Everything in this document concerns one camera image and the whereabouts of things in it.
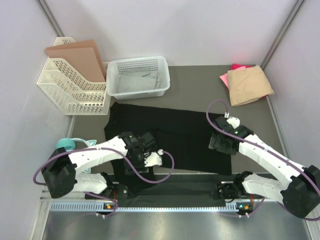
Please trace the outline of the black daisy print t-shirt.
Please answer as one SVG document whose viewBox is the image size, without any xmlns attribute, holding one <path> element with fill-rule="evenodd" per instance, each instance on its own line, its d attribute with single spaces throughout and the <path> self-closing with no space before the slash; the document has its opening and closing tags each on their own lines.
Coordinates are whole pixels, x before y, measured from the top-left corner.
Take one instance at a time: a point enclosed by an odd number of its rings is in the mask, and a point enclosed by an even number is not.
<svg viewBox="0 0 320 240">
<path fill-rule="evenodd" d="M 204 112 L 115 102 L 104 133 L 107 140 L 124 132 L 151 133 L 157 147 L 170 153 L 162 167 L 230 175 L 231 156 L 209 148 L 213 130 Z"/>
</svg>

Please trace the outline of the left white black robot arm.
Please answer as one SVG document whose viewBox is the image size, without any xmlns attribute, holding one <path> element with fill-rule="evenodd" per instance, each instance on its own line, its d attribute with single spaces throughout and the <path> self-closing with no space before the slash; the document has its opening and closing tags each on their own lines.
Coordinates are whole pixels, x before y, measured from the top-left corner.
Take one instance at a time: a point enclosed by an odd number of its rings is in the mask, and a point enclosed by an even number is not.
<svg viewBox="0 0 320 240">
<path fill-rule="evenodd" d="M 114 192 L 113 183 L 106 173 L 88 173 L 88 169 L 127 157 L 129 163 L 124 165 L 127 175 L 145 173 L 150 167 L 162 165 L 163 153 L 149 132 L 143 136 L 123 132 L 106 142 L 76 152 L 58 148 L 53 153 L 55 159 L 41 173 L 53 199 L 71 192 L 88 192 L 106 199 Z"/>
</svg>

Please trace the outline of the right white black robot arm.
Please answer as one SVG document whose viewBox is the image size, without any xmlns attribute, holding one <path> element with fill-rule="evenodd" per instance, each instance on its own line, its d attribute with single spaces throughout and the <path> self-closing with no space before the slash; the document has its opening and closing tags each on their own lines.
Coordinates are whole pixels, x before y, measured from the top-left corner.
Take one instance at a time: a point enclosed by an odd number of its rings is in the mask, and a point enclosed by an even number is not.
<svg viewBox="0 0 320 240">
<path fill-rule="evenodd" d="M 305 167 L 265 144 L 240 120 L 228 114 L 209 122 L 214 132 L 209 147 L 218 152 L 237 153 L 253 160 L 273 178 L 250 171 L 237 174 L 231 183 L 218 184 L 224 199 L 259 195 L 282 204 L 295 217 L 307 217 L 320 204 L 320 170 L 314 165 Z"/>
</svg>

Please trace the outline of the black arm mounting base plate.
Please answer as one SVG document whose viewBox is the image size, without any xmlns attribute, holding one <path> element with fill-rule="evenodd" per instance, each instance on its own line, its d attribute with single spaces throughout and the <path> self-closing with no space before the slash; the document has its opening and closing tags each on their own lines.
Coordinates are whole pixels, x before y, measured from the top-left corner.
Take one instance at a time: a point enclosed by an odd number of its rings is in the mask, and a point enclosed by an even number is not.
<svg viewBox="0 0 320 240">
<path fill-rule="evenodd" d="M 109 177 L 113 186 L 107 193 L 124 208 L 224 207 L 234 201 L 251 202 L 249 196 L 222 195 L 218 185 L 230 183 L 232 175 L 177 173 L 161 183 L 147 183 L 137 176 L 122 182 L 114 175 Z"/>
</svg>

